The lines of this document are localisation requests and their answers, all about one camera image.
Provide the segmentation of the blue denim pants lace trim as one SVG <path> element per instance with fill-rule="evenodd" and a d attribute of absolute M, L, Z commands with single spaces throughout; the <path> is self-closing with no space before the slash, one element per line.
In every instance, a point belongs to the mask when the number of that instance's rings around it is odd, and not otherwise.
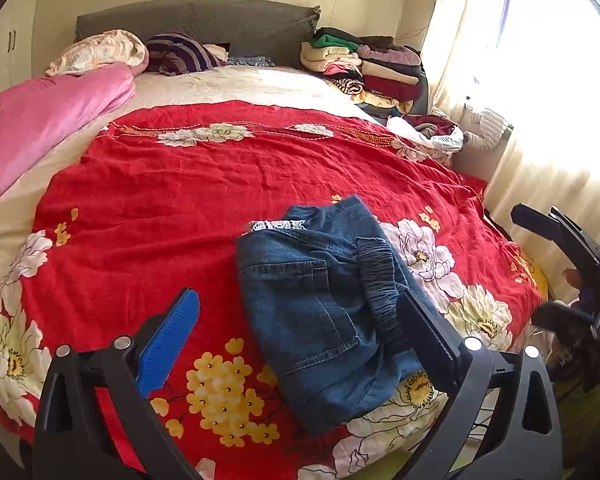
<path fill-rule="evenodd" d="M 254 222 L 237 267 L 253 337 L 311 436 L 378 408 L 422 369 L 396 303 L 435 307 L 358 196 Z"/>

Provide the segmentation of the red floral bed cover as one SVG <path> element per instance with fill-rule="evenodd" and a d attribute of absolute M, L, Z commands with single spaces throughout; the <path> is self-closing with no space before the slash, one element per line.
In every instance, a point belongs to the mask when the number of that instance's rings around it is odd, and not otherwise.
<path fill-rule="evenodd" d="M 23 440 L 59 346 L 109 344 L 187 287 L 199 321 L 150 403 L 193 463 L 220 479 L 343 479 L 414 450 L 445 404 L 421 370 L 310 438 L 253 339 L 236 243 L 292 206 L 358 196 L 438 310 L 493 349 L 514 344 L 542 299 L 486 221 L 482 183 L 363 119 L 244 101 L 143 108 L 79 156 L 44 185 L 0 265 L 0 421 Z"/>

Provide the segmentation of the floral cream pillow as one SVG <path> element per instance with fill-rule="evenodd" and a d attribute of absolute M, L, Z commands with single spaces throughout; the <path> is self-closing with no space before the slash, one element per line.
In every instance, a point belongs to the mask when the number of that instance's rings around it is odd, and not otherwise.
<path fill-rule="evenodd" d="M 143 73 L 149 62 L 148 49 L 140 38 L 124 29 L 89 36 L 68 47 L 48 66 L 47 77 L 82 76 L 99 68 L 121 63 L 132 75 Z"/>

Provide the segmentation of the purple striped pillow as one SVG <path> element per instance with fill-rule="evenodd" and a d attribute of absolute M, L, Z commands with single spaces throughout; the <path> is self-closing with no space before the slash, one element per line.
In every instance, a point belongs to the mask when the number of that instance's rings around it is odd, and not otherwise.
<path fill-rule="evenodd" d="M 149 62 L 147 69 L 174 77 L 206 72 L 226 64 L 212 50 L 189 36 L 174 32 L 152 36 L 145 44 Z"/>

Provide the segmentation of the grey padded headboard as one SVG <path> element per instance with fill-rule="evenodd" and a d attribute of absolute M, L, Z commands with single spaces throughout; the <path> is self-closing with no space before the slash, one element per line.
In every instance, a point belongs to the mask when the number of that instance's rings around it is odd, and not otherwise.
<path fill-rule="evenodd" d="M 268 0 L 150 0 L 76 18 L 76 41 L 124 29 L 140 40 L 181 32 L 201 44 L 228 44 L 238 58 L 267 56 L 277 66 L 299 68 L 302 42 L 313 37 L 319 6 Z"/>

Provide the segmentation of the loose pile of clothes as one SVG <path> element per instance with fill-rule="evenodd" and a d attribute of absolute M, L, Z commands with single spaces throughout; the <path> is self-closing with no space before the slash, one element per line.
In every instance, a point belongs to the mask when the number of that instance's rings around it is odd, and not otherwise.
<path fill-rule="evenodd" d="M 464 132 L 455 122 L 436 115 L 392 116 L 386 127 L 402 139 L 445 153 L 459 152 L 465 142 Z"/>

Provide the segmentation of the cream curtain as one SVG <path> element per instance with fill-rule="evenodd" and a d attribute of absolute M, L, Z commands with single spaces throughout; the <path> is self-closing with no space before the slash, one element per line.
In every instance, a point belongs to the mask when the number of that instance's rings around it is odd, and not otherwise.
<path fill-rule="evenodd" d="M 424 43 L 431 103 L 501 115 L 510 132 L 486 187 L 492 219 L 545 274 L 576 291 L 567 258 L 513 224 L 513 206 L 558 208 L 600 240 L 600 14 L 591 0 L 436 0 Z"/>

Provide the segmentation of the stack of folded clothes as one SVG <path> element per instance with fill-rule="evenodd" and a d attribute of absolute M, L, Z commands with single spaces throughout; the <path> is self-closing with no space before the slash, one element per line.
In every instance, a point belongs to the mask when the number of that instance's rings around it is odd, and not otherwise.
<path fill-rule="evenodd" d="M 355 37 L 321 27 L 302 42 L 300 63 L 382 124 L 427 113 L 429 84 L 419 50 L 388 36 Z"/>

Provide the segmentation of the pink quilt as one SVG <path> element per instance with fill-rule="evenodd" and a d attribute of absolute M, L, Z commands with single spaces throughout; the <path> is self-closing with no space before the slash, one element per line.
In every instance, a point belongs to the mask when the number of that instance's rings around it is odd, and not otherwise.
<path fill-rule="evenodd" d="M 135 94 L 132 70 L 114 63 L 82 76 L 29 79 L 0 93 L 0 196 L 67 136 Z"/>

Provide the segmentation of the white wardrobe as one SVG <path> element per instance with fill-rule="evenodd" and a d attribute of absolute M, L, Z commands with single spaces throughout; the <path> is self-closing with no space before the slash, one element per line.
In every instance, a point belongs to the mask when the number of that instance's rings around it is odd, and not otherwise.
<path fill-rule="evenodd" d="M 6 0 L 0 11 L 0 92 L 31 78 L 32 30 L 38 0 Z"/>

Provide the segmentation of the white knitted garment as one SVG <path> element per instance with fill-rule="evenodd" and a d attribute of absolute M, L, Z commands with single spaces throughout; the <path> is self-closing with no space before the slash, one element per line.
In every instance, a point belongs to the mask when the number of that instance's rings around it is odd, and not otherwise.
<path fill-rule="evenodd" d="M 465 144 L 480 152 L 493 150 L 506 134 L 513 131 L 513 125 L 489 107 L 466 105 L 463 119 L 468 125 L 464 130 Z"/>

